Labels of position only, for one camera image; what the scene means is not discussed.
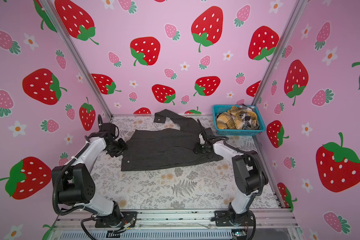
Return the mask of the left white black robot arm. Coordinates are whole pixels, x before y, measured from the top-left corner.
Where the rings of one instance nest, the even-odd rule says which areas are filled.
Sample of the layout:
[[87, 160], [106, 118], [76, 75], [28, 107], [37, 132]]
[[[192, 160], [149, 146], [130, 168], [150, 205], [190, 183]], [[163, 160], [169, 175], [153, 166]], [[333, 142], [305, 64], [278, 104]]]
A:
[[99, 131], [86, 136], [84, 147], [63, 166], [52, 170], [52, 205], [59, 216], [76, 210], [92, 213], [95, 219], [112, 227], [123, 218], [119, 205], [101, 196], [91, 177], [98, 155], [106, 151], [111, 157], [122, 155], [127, 149], [123, 139], [117, 139], [119, 129], [112, 123], [99, 123]]

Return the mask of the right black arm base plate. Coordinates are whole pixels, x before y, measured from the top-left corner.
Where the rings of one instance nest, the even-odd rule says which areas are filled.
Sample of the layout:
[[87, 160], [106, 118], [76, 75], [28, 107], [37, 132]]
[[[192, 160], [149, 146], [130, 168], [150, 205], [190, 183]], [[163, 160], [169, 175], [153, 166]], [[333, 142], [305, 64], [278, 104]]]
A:
[[256, 225], [256, 218], [252, 211], [243, 214], [236, 214], [233, 210], [215, 211], [210, 219], [218, 227], [253, 227]]

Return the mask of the dark grey pinstripe shirt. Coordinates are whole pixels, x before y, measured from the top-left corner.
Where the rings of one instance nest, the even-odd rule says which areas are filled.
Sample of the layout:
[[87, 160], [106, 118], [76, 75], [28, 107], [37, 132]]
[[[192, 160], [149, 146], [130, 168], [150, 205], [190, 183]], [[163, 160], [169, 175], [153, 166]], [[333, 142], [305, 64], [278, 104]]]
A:
[[135, 130], [127, 141], [128, 149], [123, 153], [122, 172], [188, 167], [224, 159], [215, 153], [194, 152], [203, 129], [196, 120], [163, 110], [155, 113], [154, 122], [164, 124], [167, 118], [180, 129]]

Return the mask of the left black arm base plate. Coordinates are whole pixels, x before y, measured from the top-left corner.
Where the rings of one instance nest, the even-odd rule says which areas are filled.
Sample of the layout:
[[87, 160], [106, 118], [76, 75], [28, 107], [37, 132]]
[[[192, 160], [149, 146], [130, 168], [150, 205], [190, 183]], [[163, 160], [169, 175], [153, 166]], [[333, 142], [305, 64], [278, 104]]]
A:
[[95, 228], [133, 228], [137, 220], [138, 212], [122, 211], [120, 215], [97, 217]]

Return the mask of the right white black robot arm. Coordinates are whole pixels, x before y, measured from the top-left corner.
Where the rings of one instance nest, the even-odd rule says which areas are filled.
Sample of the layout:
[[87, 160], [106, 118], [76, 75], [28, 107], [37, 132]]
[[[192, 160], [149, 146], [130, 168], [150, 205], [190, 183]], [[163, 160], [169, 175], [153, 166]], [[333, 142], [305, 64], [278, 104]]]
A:
[[228, 143], [228, 137], [210, 136], [204, 127], [201, 127], [199, 138], [200, 142], [195, 145], [194, 153], [232, 160], [234, 179], [238, 188], [226, 215], [215, 217], [215, 221], [230, 222], [233, 226], [243, 225], [249, 220], [254, 221], [255, 218], [250, 216], [250, 206], [256, 197], [262, 195], [264, 186], [269, 182], [258, 152], [245, 152], [234, 147]]

